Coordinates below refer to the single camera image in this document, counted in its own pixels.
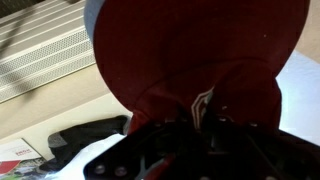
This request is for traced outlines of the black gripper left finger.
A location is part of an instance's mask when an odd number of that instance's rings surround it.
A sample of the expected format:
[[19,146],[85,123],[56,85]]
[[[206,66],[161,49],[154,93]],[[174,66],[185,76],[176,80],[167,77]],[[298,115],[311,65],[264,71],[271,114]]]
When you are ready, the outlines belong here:
[[91,160],[85,180],[179,180],[196,138],[187,122],[148,123]]

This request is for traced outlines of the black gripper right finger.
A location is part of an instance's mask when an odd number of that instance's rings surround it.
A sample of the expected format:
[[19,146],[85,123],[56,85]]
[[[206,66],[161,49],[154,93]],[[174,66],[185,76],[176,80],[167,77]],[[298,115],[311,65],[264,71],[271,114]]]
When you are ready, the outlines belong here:
[[214,180],[320,180],[320,148],[276,129],[208,117]]

